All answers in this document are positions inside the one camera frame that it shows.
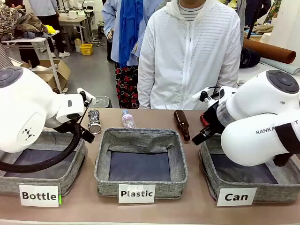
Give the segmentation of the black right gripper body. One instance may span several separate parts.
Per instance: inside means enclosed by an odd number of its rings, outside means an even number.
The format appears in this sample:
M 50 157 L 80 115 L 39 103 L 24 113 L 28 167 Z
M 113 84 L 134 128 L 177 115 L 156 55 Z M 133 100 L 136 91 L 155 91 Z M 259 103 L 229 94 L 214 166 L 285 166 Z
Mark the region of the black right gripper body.
M 203 118 L 208 122 L 208 131 L 206 134 L 208 136 L 213 136 L 214 134 L 222 134 L 223 125 L 220 123 L 217 117 L 218 103 L 215 103 L 204 112 Z

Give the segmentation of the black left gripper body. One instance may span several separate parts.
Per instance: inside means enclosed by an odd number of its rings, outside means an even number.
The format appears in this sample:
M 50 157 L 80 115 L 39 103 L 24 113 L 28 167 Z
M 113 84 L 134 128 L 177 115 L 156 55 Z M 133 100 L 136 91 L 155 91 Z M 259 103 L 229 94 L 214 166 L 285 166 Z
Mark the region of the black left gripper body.
M 70 133 L 74 134 L 75 133 L 75 125 L 77 124 L 80 129 L 80 135 L 82 135 L 84 133 L 85 129 L 79 123 L 77 123 L 81 117 L 82 116 L 80 116 L 78 113 L 72 113 L 70 115 L 67 115 L 66 122 L 59 122 L 56 119 L 56 117 L 53 116 L 45 121 L 45 127 L 52 128 L 59 133 L 70 132 Z

